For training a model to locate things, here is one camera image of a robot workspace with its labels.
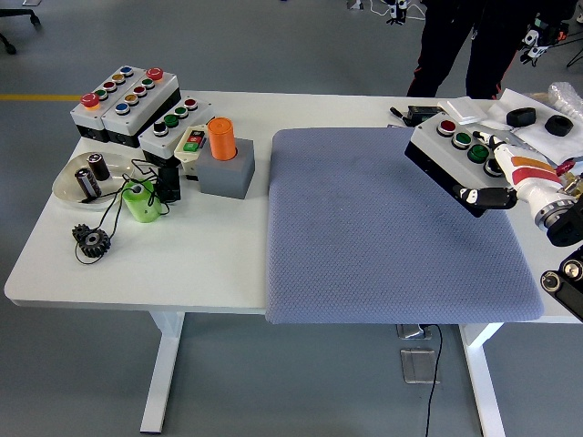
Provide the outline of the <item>person's hand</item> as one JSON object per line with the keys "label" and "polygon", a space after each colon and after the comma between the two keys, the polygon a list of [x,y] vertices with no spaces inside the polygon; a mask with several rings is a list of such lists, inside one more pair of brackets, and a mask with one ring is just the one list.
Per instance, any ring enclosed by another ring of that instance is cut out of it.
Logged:
{"label": "person's hand", "polygon": [[520,62],[535,66],[537,60],[551,47],[564,41],[568,35],[569,24],[560,22],[549,24],[536,18],[529,26],[527,34],[521,41]]}
{"label": "person's hand", "polygon": [[406,22],[408,1],[407,0],[386,0],[388,5],[389,25],[403,25]]}

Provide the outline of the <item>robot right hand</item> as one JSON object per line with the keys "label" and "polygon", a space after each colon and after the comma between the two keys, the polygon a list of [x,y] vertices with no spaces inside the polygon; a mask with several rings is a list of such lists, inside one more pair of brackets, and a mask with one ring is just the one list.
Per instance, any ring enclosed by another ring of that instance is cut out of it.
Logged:
{"label": "robot right hand", "polygon": [[467,205],[480,209],[510,209],[522,200],[529,205],[536,225],[548,226],[576,204],[576,198],[564,192],[556,170],[545,156],[509,144],[486,132],[474,133],[492,149],[494,160],[509,186],[507,188],[466,188],[456,185],[453,191]]}

